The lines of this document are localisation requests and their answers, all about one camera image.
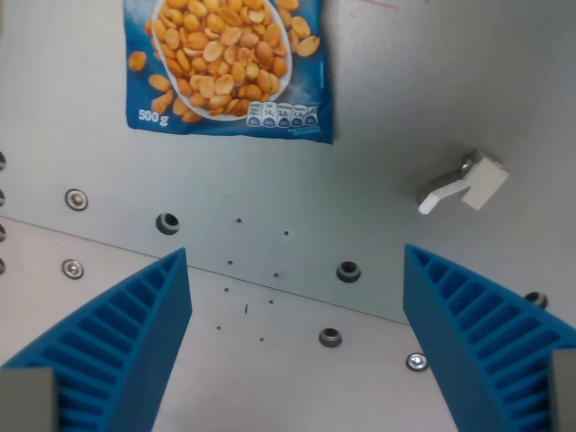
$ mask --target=metal screw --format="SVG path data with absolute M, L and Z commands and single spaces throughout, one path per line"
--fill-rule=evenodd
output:
M 412 353 L 406 359 L 406 366 L 414 372 L 423 372 L 428 369 L 428 360 L 422 353 Z
M 62 263 L 62 273 L 70 279 L 80 279 L 84 276 L 84 268 L 75 259 L 67 259 Z
M 81 212 L 88 207 L 88 197 L 78 189 L 70 189 L 64 195 L 66 205 L 76 212 Z

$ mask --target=peanut bag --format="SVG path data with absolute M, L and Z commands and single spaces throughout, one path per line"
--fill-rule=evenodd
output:
M 133 129 L 332 142 L 321 0 L 124 0 Z

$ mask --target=white bowl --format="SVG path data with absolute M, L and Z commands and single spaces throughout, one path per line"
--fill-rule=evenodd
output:
M 158 19 L 158 14 L 160 13 L 160 9 L 162 8 L 162 5 L 164 4 L 165 1 L 166 0 L 158 0 L 157 1 L 156 8 L 154 9 L 154 13 L 153 13 L 153 19 L 154 20 Z M 285 57 L 287 70 L 286 70 L 286 73 L 284 74 L 284 76 L 282 78 L 279 78 L 280 89 L 276 93 L 270 94 L 270 98 L 268 99 L 268 101 L 273 101 L 279 95 L 282 94 L 282 92 L 288 86 L 288 83 L 290 83 L 290 78 L 292 77 L 292 51 L 290 50 L 290 40 L 288 39 L 288 32 L 286 31 L 286 29 L 284 28 L 284 25 L 282 24 L 282 20 L 280 19 L 280 15 L 278 14 L 278 11 L 276 11 L 276 9 L 269 2 L 269 0 L 264 0 L 264 3 L 272 11 L 272 21 L 277 23 L 280 26 L 280 42 L 286 47 L 286 52 L 287 52 L 286 57 Z M 152 37 L 154 38 L 154 42 L 156 43 L 156 46 L 160 47 L 160 41 L 156 37 L 156 34 L 154 33 L 154 31 L 152 31 Z M 177 84 L 178 80 L 172 74 L 172 72 L 170 72 L 168 70 L 168 68 L 166 66 L 166 57 L 164 56 L 164 52 L 162 52 L 162 49 L 158 49 L 157 51 L 158 51 L 158 54 L 160 55 L 160 57 L 162 58 L 162 64 L 164 65 L 164 69 L 166 70 L 166 73 L 168 74 L 168 79 L 170 79 L 170 82 L 172 83 L 172 87 L 174 88 L 175 93 L 178 96 L 180 96 L 180 99 L 182 99 L 182 101 L 186 104 L 186 106 L 188 108 L 190 108 L 195 113 L 200 114 L 202 117 L 205 117 L 206 119 L 217 120 L 220 122 L 230 122 L 230 121 L 235 121 L 235 120 L 240 120 L 240 119 L 246 118 L 246 115 L 244 115 L 242 117 L 237 117 L 235 115 L 226 115 L 226 114 L 209 115 L 208 110 L 206 110 L 205 108 L 198 108 L 197 106 L 192 106 L 190 104 L 190 100 L 188 99 L 188 96 L 184 96 L 184 95 L 180 94 L 180 92 L 178 90 L 178 84 Z

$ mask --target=metal panel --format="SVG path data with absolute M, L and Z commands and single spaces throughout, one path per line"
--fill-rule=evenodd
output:
M 192 266 L 391 320 L 405 322 L 405 242 L 567 302 L 576 3 L 399 7 L 325 2 L 331 147 L 130 130 L 122 2 L 5 1 L 1 214 L 156 257 L 185 246 Z M 476 146 L 510 179 L 481 211 L 452 200 L 419 215 L 416 191 Z M 64 205 L 71 187 L 87 211 Z M 176 235 L 155 229 L 162 212 Z M 343 260 L 360 265 L 357 283 L 335 277 Z
M 8 232 L 0 244 L 0 364 L 154 261 L 0 223 Z M 70 257 L 84 266 L 81 279 L 62 274 Z M 193 268 L 188 274 L 194 313 L 155 432 L 456 432 L 433 374 L 404 364 L 419 351 L 410 327 Z M 338 348 L 318 341 L 327 327 L 342 333 Z

